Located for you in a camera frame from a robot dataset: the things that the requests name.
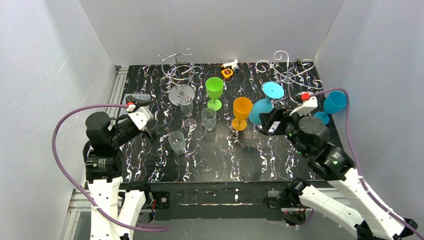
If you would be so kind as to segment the blue plastic wine glass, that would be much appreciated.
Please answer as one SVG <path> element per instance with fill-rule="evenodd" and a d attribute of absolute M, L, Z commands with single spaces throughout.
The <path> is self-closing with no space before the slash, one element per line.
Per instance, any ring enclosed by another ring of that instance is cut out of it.
<path fill-rule="evenodd" d="M 343 110 L 348 103 L 348 98 L 342 91 L 332 91 L 323 103 L 323 111 L 316 112 L 313 116 L 320 119 L 324 125 L 330 122 L 330 115 Z"/>
<path fill-rule="evenodd" d="M 279 83 L 272 81 L 264 83 L 262 85 L 262 91 L 264 92 L 266 98 L 258 100 L 253 105 L 252 110 L 248 116 L 248 119 L 254 125 L 261 125 L 259 114 L 270 113 L 273 110 L 272 100 L 279 100 L 285 94 L 283 87 Z"/>

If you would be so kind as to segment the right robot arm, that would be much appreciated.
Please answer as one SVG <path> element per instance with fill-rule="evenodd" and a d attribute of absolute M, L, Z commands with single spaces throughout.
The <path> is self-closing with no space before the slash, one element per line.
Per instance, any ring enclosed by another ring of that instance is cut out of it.
<path fill-rule="evenodd" d="M 365 182 L 345 151 L 328 141 L 329 129 L 319 118 L 300 116 L 291 109 L 273 109 L 259 115 L 260 132 L 269 135 L 274 122 L 276 136 L 285 136 L 308 166 L 336 188 L 349 205 L 320 192 L 297 177 L 286 187 L 282 198 L 322 213 L 349 231 L 358 240 L 401 240 L 418 234 L 418 224 L 390 209 Z"/>

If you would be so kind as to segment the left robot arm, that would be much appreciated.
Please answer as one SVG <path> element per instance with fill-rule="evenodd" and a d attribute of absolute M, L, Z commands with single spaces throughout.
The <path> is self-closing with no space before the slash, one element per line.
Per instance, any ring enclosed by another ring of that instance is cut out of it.
<path fill-rule="evenodd" d="M 113 121 L 104 111 L 91 114 L 85 121 L 88 142 L 84 162 L 90 196 L 96 202 L 91 208 L 92 240 L 131 240 L 134 230 L 122 227 L 105 218 L 100 210 L 113 220 L 135 227 L 140 211 L 146 203 L 143 186 L 119 190 L 124 154 L 121 146 L 138 135 L 150 137 L 147 123 L 154 119 L 148 106 L 151 98 L 126 97 L 127 113 Z"/>

